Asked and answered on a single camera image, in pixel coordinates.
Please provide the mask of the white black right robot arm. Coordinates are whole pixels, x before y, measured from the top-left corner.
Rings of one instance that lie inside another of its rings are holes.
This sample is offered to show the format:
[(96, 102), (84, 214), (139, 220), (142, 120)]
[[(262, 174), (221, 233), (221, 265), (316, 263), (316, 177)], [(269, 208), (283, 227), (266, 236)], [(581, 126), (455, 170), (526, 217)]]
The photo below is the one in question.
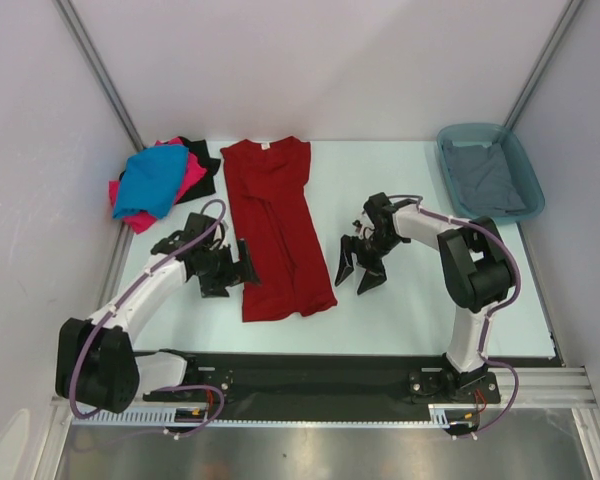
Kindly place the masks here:
[(334, 284), (341, 285), (360, 267), (361, 295), (387, 281), (383, 259), (398, 245), (415, 241), (437, 251), (447, 293), (456, 305), (441, 388), (449, 399), (464, 401), (486, 378), (492, 320), (517, 299), (520, 271), (492, 218), (443, 215), (423, 207), (422, 201), (409, 194), (370, 196), (353, 222), (355, 233), (340, 239)]

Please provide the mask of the red t shirt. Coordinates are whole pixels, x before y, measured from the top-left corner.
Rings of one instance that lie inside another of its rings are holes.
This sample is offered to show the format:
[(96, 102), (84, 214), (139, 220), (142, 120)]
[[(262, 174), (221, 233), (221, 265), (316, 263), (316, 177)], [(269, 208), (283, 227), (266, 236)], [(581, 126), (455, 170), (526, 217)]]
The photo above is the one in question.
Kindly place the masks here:
[(336, 306), (304, 193), (311, 144), (293, 136), (242, 140), (220, 152), (235, 234), (247, 242), (260, 279), (244, 287), (242, 320), (308, 317)]

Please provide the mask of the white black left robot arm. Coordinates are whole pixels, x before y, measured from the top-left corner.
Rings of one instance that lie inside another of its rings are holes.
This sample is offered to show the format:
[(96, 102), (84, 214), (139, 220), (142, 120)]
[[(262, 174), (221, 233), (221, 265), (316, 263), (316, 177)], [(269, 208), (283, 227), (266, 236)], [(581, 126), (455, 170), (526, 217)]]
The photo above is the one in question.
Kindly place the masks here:
[(201, 376), (183, 354), (162, 349), (140, 356), (134, 343), (164, 302), (192, 278), (204, 298), (226, 297), (242, 283), (259, 284), (247, 241), (230, 246), (227, 230), (219, 219), (190, 214), (184, 228), (152, 247), (122, 293), (86, 319), (68, 319), (59, 331), (56, 393), (92, 413), (121, 413), (136, 397), (155, 391), (194, 397)]

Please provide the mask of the blue t shirt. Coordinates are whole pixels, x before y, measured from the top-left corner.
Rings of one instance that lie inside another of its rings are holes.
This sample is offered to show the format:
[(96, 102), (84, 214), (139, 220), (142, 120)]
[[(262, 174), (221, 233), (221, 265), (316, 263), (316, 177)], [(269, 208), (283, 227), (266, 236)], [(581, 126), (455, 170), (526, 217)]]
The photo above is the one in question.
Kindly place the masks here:
[(113, 218), (146, 212), (164, 218), (174, 204), (186, 172), (188, 149), (158, 145), (131, 156), (119, 181)]

